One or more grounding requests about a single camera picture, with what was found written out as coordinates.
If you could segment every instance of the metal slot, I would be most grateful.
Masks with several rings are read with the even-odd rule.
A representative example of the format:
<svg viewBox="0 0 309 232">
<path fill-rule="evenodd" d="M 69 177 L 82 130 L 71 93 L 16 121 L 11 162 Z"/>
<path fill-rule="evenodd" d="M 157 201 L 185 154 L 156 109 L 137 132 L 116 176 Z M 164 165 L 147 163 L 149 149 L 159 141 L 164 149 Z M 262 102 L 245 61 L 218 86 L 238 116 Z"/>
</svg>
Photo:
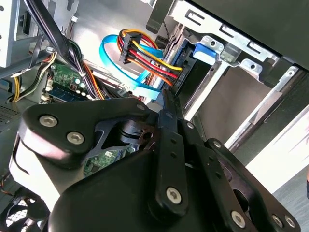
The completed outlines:
<svg viewBox="0 0 309 232">
<path fill-rule="evenodd" d="M 31 26 L 31 15 L 28 11 L 25 12 L 23 16 L 23 34 L 29 36 L 30 35 L 30 26 Z"/>
</svg>

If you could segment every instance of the metal bracket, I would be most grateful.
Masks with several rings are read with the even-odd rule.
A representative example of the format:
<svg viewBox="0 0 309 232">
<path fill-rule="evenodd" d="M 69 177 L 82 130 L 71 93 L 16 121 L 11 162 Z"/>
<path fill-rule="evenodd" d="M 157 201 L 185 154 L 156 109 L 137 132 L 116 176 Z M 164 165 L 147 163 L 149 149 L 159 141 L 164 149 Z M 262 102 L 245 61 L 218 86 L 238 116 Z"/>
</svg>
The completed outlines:
<svg viewBox="0 0 309 232">
<path fill-rule="evenodd" d="M 151 192 L 149 207 L 158 220 L 171 222 L 184 216 L 189 204 L 183 138 L 177 133 L 176 116 L 165 109 L 159 112 L 158 128 L 155 191 Z"/>
<path fill-rule="evenodd" d="M 198 33 L 215 34 L 259 61 L 263 62 L 270 58 L 276 62 L 279 59 L 273 53 L 186 1 L 176 0 L 169 16 Z"/>
<path fill-rule="evenodd" d="M 156 0 L 154 9 L 149 17 L 146 29 L 157 34 L 174 0 Z"/>
</svg>

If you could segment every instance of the red wire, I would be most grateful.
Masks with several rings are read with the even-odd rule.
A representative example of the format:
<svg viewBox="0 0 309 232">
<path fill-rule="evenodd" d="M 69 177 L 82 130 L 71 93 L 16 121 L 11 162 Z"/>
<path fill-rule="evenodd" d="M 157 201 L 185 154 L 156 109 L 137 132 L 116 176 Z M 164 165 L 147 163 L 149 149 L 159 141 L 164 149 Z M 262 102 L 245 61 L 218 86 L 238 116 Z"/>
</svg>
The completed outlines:
<svg viewBox="0 0 309 232">
<path fill-rule="evenodd" d="M 156 48 L 154 42 L 151 41 L 151 39 L 149 39 L 147 36 L 142 35 L 141 36 L 144 40 L 148 41 L 154 48 Z"/>
<path fill-rule="evenodd" d="M 147 60 L 145 60 L 143 57 L 141 57 L 139 54 L 137 54 L 136 51 L 130 49 L 130 52 L 133 53 L 137 58 L 141 59 L 144 63 L 146 63 L 147 65 L 151 66 L 153 69 L 156 69 L 156 70 L 158 70 L 158 71 L 161 72 L 161 73 L 164 73 L 164 74 L 166 74 L 166 75 L 168 75 L 168 76 L 170 76 L 170 77 L 173 77 L 174 79 L 177 79 L 177 76 L 176 76 L 176 75 L 171 74 L 170 72 L 167 72 L 167 71 L 165 71 L 165 70 L 163 70 L 163 69 L 161 69 L 161 68 L 159 68 L 159 67 L 153 65 L 152 63 L 150 63 L 149 61 L 147 61 Z"/>
</svg>

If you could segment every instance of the black panel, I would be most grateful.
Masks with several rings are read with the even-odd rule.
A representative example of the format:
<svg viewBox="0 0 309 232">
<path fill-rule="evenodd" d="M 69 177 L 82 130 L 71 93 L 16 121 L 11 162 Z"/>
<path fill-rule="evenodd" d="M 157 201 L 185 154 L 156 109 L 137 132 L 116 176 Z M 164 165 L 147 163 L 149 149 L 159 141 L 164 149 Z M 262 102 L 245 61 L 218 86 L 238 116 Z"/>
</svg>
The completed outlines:
<svg viewBox="0 0 309 232">
<path fill-rule="evenodd" d="M 309 69 L 307 0 L 193 0 L 192 2 Z"/>
<path fill-rule="evenodd" d="M 259 154 L 309 104 L 308 96 L 309 74 L 299 81 L 265 123 L 235 152 L 243 165 Z"/>
</svg>

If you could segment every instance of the white connector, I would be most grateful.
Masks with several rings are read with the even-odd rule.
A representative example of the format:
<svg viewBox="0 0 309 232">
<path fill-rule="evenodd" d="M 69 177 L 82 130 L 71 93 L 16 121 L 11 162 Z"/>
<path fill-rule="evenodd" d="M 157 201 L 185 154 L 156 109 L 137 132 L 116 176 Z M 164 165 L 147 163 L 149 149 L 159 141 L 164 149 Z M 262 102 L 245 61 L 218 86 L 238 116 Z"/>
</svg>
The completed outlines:
<svg viewBox="0 0 309 232">
<path fill-rule="evenodd" d="M 71 19 L 71 21 L 72 21 L 72 22 L 74 22 L 74 23 L 77 23 L 77 21 L 78 21 L 78 17 L 73 16 L 73 17 L 72 17 L 72 19 Z"/>
</svg>

